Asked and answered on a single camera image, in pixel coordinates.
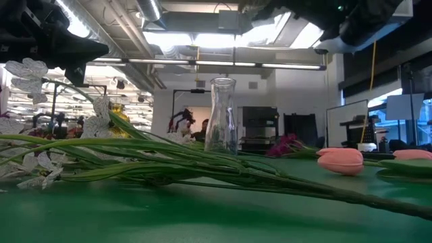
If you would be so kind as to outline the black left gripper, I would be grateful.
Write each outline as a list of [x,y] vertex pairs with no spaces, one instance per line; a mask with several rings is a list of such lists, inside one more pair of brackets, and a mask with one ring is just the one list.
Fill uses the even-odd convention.
[[61,68],[75,86],[84,83],[84,63],[109,53],[106,44],[72,34],[56,0],[0,0],[0,62],[27,57]]

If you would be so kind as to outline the white veined flower spray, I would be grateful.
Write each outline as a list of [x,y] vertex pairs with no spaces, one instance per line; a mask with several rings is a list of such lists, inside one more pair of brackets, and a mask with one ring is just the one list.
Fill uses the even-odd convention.
[[108,178],[165,186],[204,186],[291,194],[391,211],[432,221],[432,207],[361,194],[296,178],[268,159],[206,152],[140,131],[114,114],[108,97],[92,101],[95,114],[79,138],[47,140],[0,112],[0,178],[18,177],[21,188],[46,188],[57,180],[95,182]]

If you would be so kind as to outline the purple flower spray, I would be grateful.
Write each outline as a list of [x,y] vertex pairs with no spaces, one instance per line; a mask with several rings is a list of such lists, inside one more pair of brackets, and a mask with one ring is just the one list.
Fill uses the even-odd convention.
[[288,134],[281,136],[265,155],[290,159],[316,159],[317,152],[318,148],[305,145],[295,134]]

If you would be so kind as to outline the pink tulip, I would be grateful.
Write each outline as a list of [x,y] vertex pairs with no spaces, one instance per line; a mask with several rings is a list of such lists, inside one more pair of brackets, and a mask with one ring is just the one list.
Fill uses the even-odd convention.
[[353,148],[324,148],[317,152],[320,167],[345,176],[356,176],[364,167],[379,167],[377,176],[384,180],[432,185],[432,160],[381,159],[366,161],[362,153]]
[[393,153],[395,159],[399,160],[412,160],[412,159],[426,159],[432,160],[432,153],[420,149],[406,149],[398,150]]

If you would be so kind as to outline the yellow glass vase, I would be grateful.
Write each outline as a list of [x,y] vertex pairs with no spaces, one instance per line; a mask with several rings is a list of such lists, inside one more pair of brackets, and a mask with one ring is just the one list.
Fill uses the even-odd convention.
[[[111,103],[110,106],[111,106],[111,110],[112,110],[112,112],[114,112],[114,114],[119,116],[124,121],[130,123],[130,118],[126,114],[124,114],[125,106],[123,104]],[[109,130],[111,131],[113,136],[116,138],[129,138],[130,137],[125,131],[123,131],[121,128],[118,128],[113,122],[110,123],[110,129]]]

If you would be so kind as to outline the clear glass vase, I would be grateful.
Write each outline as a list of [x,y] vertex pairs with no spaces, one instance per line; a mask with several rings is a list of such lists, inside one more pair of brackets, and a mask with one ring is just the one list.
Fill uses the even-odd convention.
[[205,150],[236,155],[237,127],[234,119],[236,81],[232,78],[211,80],[211,115],[207,125]]

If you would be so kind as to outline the long ceiling light strip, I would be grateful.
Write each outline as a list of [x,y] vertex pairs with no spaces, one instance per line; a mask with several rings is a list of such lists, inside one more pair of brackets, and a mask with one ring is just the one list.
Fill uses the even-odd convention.
[[327,69],[326,65],[306,65],[293,63],[253,63],[253,62],[235,62],[235,61],[206,61],[195,59],[130,59],[130,58],[96,58],[93,63],[141,63],[141,64],[162,64],[162,65],[197,65],[197,66],[223,66],[238,68],[267,68],[283,70],[314,70],[323,71]]

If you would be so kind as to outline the red black background robot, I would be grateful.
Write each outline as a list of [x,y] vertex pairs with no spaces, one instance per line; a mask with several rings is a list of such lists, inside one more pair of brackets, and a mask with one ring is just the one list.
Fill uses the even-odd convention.
[[192,124],[195,123],[195,121],[196,120],[193,117],[193,112],[185,108],[171,116],[167,132],[178,132],[181,126],[186,126],[187,128],[189,128]]

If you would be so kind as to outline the person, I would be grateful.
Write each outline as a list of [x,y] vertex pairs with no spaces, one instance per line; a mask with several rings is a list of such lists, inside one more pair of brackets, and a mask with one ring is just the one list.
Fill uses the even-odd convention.
[[195,132],[191,135],[191,138],[194,138],[197,142],[204,142],[206,138],[206,132],[207,132],[207,126],[208,126],[208,119],[205,119],[202,122],[201,131]]

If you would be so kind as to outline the grey ceiling unit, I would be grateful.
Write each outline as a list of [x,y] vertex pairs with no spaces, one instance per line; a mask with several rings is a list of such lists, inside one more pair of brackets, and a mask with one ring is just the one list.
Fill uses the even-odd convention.
[[226,34],[240,34],[240,13],[231,10],[219,10],[218,32]]

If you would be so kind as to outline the black cabinet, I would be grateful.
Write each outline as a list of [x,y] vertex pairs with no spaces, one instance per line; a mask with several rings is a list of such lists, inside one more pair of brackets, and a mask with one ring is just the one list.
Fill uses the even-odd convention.
[[265,154],[279,138],[279,113],[276,107],[243,107],[241,151]]

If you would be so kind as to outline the whiteboard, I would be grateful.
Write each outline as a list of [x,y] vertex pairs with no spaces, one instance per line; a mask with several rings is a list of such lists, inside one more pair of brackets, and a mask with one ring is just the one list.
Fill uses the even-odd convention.
[[357,115],[365,115],[367,104],[365,99],[326,110],[327,147],[342,146],[342,142],[347,140],[346,125],[343,123],[352,122]]

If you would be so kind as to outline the black equipment rack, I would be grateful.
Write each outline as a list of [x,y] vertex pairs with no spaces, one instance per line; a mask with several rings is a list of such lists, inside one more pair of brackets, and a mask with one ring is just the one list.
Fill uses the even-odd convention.
[[377,115],[369,116],[366,119],[365,115],[356,115],[352,121],[340,123],[346,129],[346,140],[341,142],[344,148],[356,149],[358,143],[375,143],[377,138],[375,134],[375,124],[381,120]]

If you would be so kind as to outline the white display panel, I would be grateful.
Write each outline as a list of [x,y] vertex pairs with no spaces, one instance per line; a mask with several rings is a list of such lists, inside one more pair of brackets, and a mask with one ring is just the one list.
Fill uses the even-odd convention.
[[424,93],[388,96],[386,120],[419,119]]

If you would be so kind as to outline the black tripod stand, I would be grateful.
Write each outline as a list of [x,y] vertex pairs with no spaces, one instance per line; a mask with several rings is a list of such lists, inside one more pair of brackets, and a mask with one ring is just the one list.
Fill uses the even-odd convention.
[[414,74],[410,63],[405,63],[400,66],[401,71],[401,86],[402,94],[408,95],[409,97],[409,112],[410,119],[406,120],[406,136],[407,143],[410,145],[418,145],[418,132],[417,132],[417,122],[416,122],[416,109],[415,109],[415,99],[414,99]]

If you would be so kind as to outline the silver round ventilation duct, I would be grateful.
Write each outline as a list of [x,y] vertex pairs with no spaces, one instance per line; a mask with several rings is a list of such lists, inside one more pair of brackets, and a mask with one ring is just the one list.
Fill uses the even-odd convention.
[[154,22],[163,15],[163,8],[158,0],[136,0],[138,8],[148,22]]

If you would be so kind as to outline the black metal frame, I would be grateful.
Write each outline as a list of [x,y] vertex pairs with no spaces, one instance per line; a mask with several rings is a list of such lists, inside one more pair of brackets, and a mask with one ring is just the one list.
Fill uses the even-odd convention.
[[168,132],[172,132],[173,131],[173,121],[174,121],[174,111],[175,111],[175,102],[176,102],[176,93],[177,92],[189,92],[192,94],[205,94],[206,92],[211,92],[210,90],[205,90],[205,89],[199,89],[199,88],[195,88],[195,89],[174,89],[172,92],[172,102],[171,102],[171,118],[169,121],[169,125],[168,125]]

